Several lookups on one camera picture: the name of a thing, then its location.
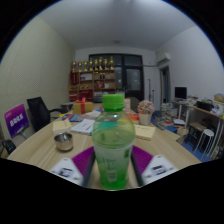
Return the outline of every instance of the purple sign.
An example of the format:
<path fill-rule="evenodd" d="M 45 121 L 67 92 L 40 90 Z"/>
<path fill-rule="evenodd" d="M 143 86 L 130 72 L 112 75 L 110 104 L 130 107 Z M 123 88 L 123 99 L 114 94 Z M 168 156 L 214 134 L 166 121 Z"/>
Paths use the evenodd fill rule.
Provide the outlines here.
<path fill-rule="evenodd" d="M 29 125 L 24 104 L 21 104 L 5 113 L 5 121 L 11 137 Z"/>

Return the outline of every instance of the window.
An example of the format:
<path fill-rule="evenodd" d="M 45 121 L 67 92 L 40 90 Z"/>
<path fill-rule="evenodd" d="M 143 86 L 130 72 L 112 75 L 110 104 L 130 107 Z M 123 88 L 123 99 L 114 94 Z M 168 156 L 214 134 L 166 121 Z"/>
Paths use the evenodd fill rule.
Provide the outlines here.
<path fill-rule="evenodd" d="M 129 54 L 95 54 L 89 55 L 89 59 L 107 59 L 113 57 L 116 76 L 116 90 L 124 91 L 125 97 L 144 99 L 144 83 L 142 56 Z"/>

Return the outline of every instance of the air conditioner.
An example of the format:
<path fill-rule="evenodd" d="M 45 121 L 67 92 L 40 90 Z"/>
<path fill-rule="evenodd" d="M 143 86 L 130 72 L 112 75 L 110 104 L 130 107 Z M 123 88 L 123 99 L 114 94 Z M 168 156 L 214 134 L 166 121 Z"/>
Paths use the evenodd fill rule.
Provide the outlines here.
<path fill-rule="evenodd" d="M 157 57 L 157 65 L 164 64 L 170 60 L 170 55 L 168 53 L 163 53 Z"/>

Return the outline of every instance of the green bottle cap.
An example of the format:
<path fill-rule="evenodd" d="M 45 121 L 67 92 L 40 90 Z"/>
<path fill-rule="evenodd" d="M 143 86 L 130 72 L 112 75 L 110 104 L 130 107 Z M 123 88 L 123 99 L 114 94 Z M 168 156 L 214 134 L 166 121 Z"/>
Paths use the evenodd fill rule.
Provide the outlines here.
<path fill-rule="evenodd" d="M 105 110 L 122 110 L 124 108 L 124 95 L 103 95 L 103 108 Z"/>

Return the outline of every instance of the desk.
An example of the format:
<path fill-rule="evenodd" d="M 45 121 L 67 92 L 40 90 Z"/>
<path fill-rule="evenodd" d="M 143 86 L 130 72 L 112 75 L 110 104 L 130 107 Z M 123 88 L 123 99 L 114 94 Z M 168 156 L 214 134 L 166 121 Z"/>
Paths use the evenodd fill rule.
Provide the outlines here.
<path fill-rule="evenodd" d="M 222 131 L 223 131 L 223 120 L 224 120 L 224 119 L 223 119 L 222 117 L 219 117 L 219 116 L 217 116 L 217 115 L 215 115 L 215 114 L 213 114 L 213 113 L 207 111 L 207 110 L 203 110 L 203 109 L 198 108 L 198 107 L 195 107 L 195 106 L 189 106 L 189 105 L 187 105 L 187 115 L 186 115 L 185 128 L 187 127 L 187 124 L 188 124 L 188 120 L 189 120 L 189 110 L 190 110 L 190 108 L 193 108 L 194 110 L 199 110 L 199 111 L 201 111 L 201 112 L 203 112 L 203 113 L 212 115 L 213 117 L 217 117 L 217 118 L 219 119 L 219 123 L 218 123 L 218 127 L 217 127 L 217 130 L 216 130 L 216 134 L 215 134 L 215 137 L 214 137 L 212 146 L 211 146 L 211 152 L 212 152 L 211 155 L 210 155 L 210 158 L 211 158 L 211 157 L 212 157 L 212 154 L 213 154 L 213 151 L 214 151 L 214 149 L 216 148 L 216 146 L 218 145 L 218 142 L 219 142 L 219 140 L 220 140 L 220 138 L 221 138 Z"/>
<path fill-rule="evenodd" d="M 94 104 L 94 109 L 99 109 L 102 104 Z M 72 133 L 73 149 L 67 152 L 59 151 L 54 143 L 54 134 L 52 132 L 53 122 L 36 132 L 25 142 L 23 142 L 15 151 L 13 151 L 8 159 L 37 166 L 43 170 L 49 171 L 61 158 L 72 158 L 83 150 L 93 146 L 91 136 Z M 135 145 L 152 155 L 164 155 L 178 169 L 201 163 L 188 150 L 183 148 L 179 143 L 171 139 L 168 135 L 156 128 L 151 141 L 137 139 Z M 135 177 L 132 163 L 128 167 L 129 183 L 127 189 L 137 188 L 138 183 Z M 91 173 L 89 188 L 101 189 L 99 183 L 99 172 L 95 161 Z"/>

